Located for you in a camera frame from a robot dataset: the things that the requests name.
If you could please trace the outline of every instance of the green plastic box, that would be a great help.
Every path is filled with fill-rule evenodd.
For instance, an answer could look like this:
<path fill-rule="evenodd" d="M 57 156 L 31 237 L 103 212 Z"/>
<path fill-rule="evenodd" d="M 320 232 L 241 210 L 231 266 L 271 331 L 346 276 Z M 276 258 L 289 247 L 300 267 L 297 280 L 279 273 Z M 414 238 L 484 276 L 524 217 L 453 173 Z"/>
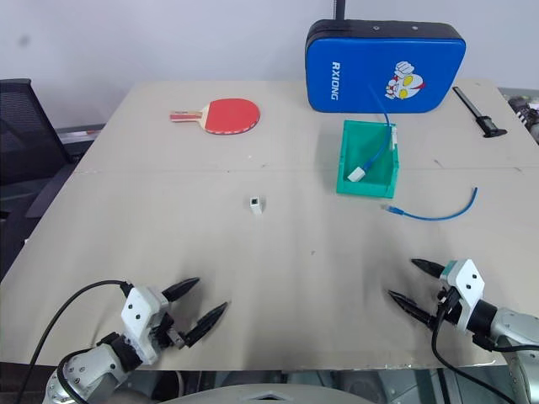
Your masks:
<path fill-rule="evenodd" d="M 365 177 L 353 183 L 348 176 L 356 167 L 362 167 L 376 155 L 387 141 L 387 124 L 346 120 L 343 143 L 340 148 L 337 193 L 392 198 L 398 175 L 398 148 L 395 137 L 397 126 L 392 124 L 392 140 L 380 157 L 374 161 Z"/>

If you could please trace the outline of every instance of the black chair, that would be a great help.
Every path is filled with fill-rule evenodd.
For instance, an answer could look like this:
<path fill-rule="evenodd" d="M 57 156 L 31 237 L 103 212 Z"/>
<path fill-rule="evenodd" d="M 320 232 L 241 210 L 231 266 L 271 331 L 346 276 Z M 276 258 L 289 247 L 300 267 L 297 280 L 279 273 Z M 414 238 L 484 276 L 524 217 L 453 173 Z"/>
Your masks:
<path fill-rule="evenodd" d="M 29 79 L 0 80 L 0 152 L 2 280 L 75 168 Z"/>

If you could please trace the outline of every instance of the robotic arm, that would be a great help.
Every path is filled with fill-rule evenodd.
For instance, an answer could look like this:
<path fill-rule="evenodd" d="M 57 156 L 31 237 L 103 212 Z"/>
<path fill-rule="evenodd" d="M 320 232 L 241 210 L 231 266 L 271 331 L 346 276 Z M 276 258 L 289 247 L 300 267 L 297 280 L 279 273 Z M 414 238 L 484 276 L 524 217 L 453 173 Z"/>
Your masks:
<path fill-rule="evenodd" d="M 457 296 L 458 302 L 445 320 L 462 332 L 470 331 L 473 342 L 481 348 L 503 353 L 517 402 L 539 403 L 539 318 L 482 300 L 485 283 L 471 259 L 451 261 L 445 267 L 423 259 L 413 259 L 412 263 L 441 280 L 444 287 L 438 294 L 439 306 L 446 305 L 450 296 Z M 436 317 L 400 293 L 390 290 L 389 295 L 410 316 L 434 330 Z"/>
<path fill-rule="evenodd" d="M 125 331 L 112 332 L 95 348 L 67 355 L 51 375 L 44 404 L 101 402 L 141 364 L 154 364 L 169 346 L 191 347 L 217 323 L 227 303 L 216 307 L 188 333 L 176 331 L 168 308 L 185 295 L 199 278 L 187 279 L 160 292 L 149 287 L 129 291 L 121 318 Z"/>

